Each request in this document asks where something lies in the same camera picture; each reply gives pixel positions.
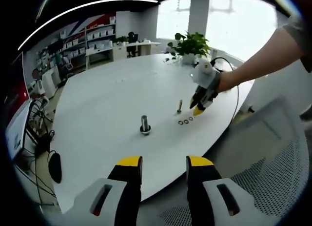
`green plant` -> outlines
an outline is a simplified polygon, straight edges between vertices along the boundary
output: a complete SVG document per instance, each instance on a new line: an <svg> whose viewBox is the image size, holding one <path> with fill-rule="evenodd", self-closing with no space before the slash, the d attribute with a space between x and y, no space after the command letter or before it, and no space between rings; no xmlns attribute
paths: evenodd
<svg viewBox="0 0 312 226"><path fill-rule="evenodd" d="M126 36L121 36L121 37L118 37L118 38L113 39L112 41L113 41L113 43L127 42L127 41L128 41L128 37L126 37Z"/></svg>
<svg viewBox="0 0 312 226"><path fill-rule="evenodd" d="M177 55L183 56L186 54L194 54L207 56L207 54L209 54L208 51L210 48L207 45L208 40L204 37L204 35L198 32L195 32L195 34L187 33L185 36L180 33L176 33L175 39L177 40L177 46L174 46L172 42L168 43L168 46L174 50L170 52L173 56L173 60L176 59Z"/></svg>

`hand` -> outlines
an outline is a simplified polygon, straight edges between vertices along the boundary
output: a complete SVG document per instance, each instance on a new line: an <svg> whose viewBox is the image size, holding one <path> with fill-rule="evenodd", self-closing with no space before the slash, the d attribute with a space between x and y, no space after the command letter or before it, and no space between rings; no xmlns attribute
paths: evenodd
<svg viewBox="0 0 312 226"><path fill-rule="evenodd" d="M220 79L220 84L217 89L218 93L227 91L239 85L239 83L237 83L237 81L235 80L235 72L224 71L224 72L221 72L220 75L221 75L221 79Z"/></svg>

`bolt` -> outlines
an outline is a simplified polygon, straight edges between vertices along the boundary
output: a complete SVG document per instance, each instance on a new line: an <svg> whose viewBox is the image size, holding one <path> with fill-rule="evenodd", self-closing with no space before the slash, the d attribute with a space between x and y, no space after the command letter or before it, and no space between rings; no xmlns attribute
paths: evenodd
<svg viewBox="0 0 312 226"><path fill-rule="evenodd" d="M143 115L141 117L141 122L142 122L143 131L147 132L148 131L148 123L147 123L147 116L146 115Z"/></svg>
<svg viewBox="0 0 312 226"><path fill-rule="evenodd" d="M178 108L178 110L176 111L178 114L181 113L181 108L182 108L182 100L180 100L179 108Z"/></svg>

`potted plant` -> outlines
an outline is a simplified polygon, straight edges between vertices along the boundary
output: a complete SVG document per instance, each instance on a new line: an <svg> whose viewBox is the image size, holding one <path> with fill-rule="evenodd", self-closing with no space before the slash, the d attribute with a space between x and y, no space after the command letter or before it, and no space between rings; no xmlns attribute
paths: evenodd
<svg viewBox="0 0 312 226"><path fill-rule="evenodd" d="M128 41L128 37L126 36L121 36L121 37L118 37L118 38L115 38L113 39L113 44L114 46L117 46L117 45L126 45L126 42Z"/></svg>
<svg viewBox="0 0 312 226"><path fill-rule="evenodd" d="M194 34L187 33L182 35L180 33L175 34L177 40L177 46L174 46L172 42L168 43L168 47L171 49L169 52L175 60L177 57L182 57L183 64L194 64L195 56L207 56L209 54L209 46L207 45L207 39L204 35L195 32Z"/></svg>

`oval table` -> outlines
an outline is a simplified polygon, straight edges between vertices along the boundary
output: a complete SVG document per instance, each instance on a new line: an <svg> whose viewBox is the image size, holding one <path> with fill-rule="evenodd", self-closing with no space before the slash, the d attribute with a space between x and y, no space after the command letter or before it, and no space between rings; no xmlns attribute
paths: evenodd
<svg viewBox="0 0 312 226"><path fill-rule="evenodd" d="M54 183L63 213L74 198L98 178L107 178L115 164L143 156L142 201L186 171L187 155L204 155L228 127L237 103L237 89L218 95L204 113L192 116L191 96L197 85L192 67L164 63L164 54L120 60L71 77L59 99L51 150L61 156L62 181ZM239 86L238 112L252 82ZM182 113L177 115L179 101ZM141 116L152 127L140 133Z"/></svg>

